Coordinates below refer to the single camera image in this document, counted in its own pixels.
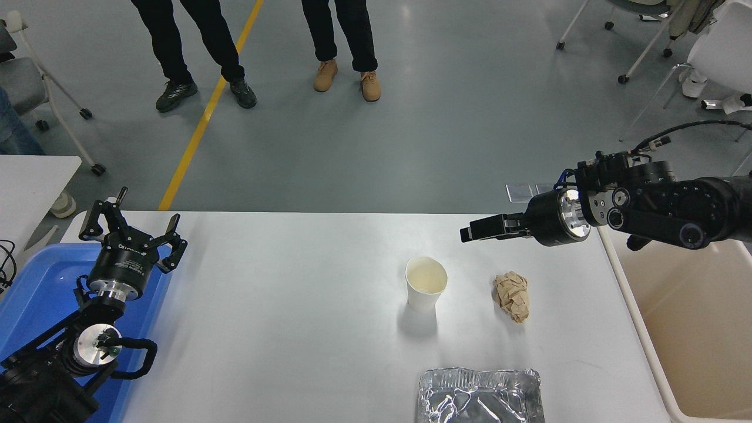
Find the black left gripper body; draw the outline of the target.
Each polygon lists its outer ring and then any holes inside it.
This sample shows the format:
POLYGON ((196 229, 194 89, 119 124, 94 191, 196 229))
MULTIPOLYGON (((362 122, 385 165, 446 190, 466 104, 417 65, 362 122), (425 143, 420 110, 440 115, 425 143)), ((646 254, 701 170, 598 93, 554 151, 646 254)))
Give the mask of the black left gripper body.
POLYGON ((158 260, 156 247, 145 249, 142 243, 127 244, 119 235, 107 235, 88 275, 88 289, 101 291, 116 282, 128 286, 123 290, 127 293, 142 293, 158 260))

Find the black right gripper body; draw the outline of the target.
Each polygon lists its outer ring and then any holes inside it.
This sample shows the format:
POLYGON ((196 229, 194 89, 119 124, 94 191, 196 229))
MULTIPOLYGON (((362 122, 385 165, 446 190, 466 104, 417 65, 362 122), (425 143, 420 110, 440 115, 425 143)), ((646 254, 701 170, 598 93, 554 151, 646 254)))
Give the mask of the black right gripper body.
POLYGON ((561 191, 548 191, 531 198, 526 207, 526 227, 532 237, 543 246, 561 246, 568 242, 562 224, 561 191))

